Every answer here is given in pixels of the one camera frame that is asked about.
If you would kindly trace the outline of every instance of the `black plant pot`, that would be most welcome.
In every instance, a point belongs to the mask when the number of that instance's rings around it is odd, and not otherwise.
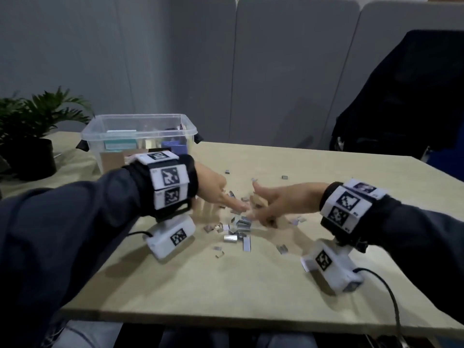
[[[23,181],[37,181],[57,171],[51,140],[24,139],[0,145],[0,155]]]

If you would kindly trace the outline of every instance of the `sleeve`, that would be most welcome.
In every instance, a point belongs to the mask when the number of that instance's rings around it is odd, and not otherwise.
[[[126,169],[0,201],[0,298],[8,347],[41,340],[140,216]]]
[[[464,324],[464,222],[400,204],[370,241],[441,311]]]

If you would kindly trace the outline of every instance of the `person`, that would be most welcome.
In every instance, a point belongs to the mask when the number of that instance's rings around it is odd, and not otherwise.
[[[337,184],[304,183],[266,188],[253,183],[267,207],[224,193],[226,180],[188,155],[188,198],[248,211],[267,224],[287,213],[317,212]],[[29,347],[41,340],[52,315],[98,271],[140,216],[158,221],[178,205],[156,210],[155,182],[139,161],[110,171],[95,182],[35,189],[0,201],[0,294],[7,347]],[[388,251],[405,275],[439,308],[464,322],[464,225],[450,216],[402,205],[391,197],[365,215],[363,235]]]

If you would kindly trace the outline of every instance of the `table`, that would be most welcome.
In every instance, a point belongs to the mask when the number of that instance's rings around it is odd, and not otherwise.
[[[57,174],[31,183],[2,182],[4,195],[98,178],[92,154],[73,149],[78,134],[58,132],[50,138],[55,151],[63,152]],[[209,142],[195,146],[193,155],[218,173],[229,169],[227,188],[239,198],[252,191],[253,177],[265,186],[356,177],[405,203],[464,218],[464,183],[410,157]],[[367,275],[355,293],[334,297],[321,276],[303,270],[299,258],[311,243],[331,238],[319,225],[320,215],[305,215],[308,221],[298,226],[281,219],[278,230],[253,224],[251,252],[202,229],[205,223],[227,223],[232,216],[227,209],[203,204],[192,215],[194,237],[163,262],[155,260],[142,237],[125,239],[63,312],[89,320],[394,334],[393,305],[377,279]],[[151,217],[142,217],[134,229],[153,224]],[[277,251],[281,244],[289,254]],[[217,259],[213,246],[222,246],[225,255]],[[437,310],[385,251],[370,246],[366,254],[353,251],[350,256],[391,286],[404,334],[464,337],[464,326]]]

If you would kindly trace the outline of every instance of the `black cable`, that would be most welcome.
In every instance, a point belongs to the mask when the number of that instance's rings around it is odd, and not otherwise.
[[[150,232],[147,232],[147,231],[137,231],[137,232],[131,232],[129,233],[128,235],[126,235],[126,237],[129,237],[129,236],[132,236],[134,234],[145,234],[149,237],[152,237],[153,235],[150,233]]]
[[[387,285],[386,281],[380,277],[380,275],[377,275],[374,271],[372,270],[369,270],[369,269],[365,269],[363,267],[358,267],[356,269],[353,270],[354,273],[357,273],[359,271],[367,271],[371,274],[373,274],[375,277],[377,277],[383,284],[384,286],[386,287],[386,290],[388,291],[388,293],[390,294],[390,297],[391,297],[391,300],[393,301],[393,308],[395,309],[395,322],[396,322],[396,335],[399,339],[399,342],[401,343],[401,345],[403,345],[403,347],[407,347],[407,344],[406,344],[406,341],[404,340],[403,338],[403,335],[401,334],[401,324],[399,322],[399,310],[398,310],[398,303],[396,302],[396,299],[395,299],[395,296],[393,295],[393,292],[390,288],[389,285]]]
[[[79,337],[81,337],[84,341],[87,342],[87,344],[89,346],[91,346],[92,348],[96,348],[95,345],[87,338],[86,335],[84,335],[81,331],[79,330],[76,330],[75,328],[72,328],[72,327],[69,327],[69,326],[66,326],[65,328],[67,328],[69,331],[71,332],[74,332],[75,334],[77,334]]]

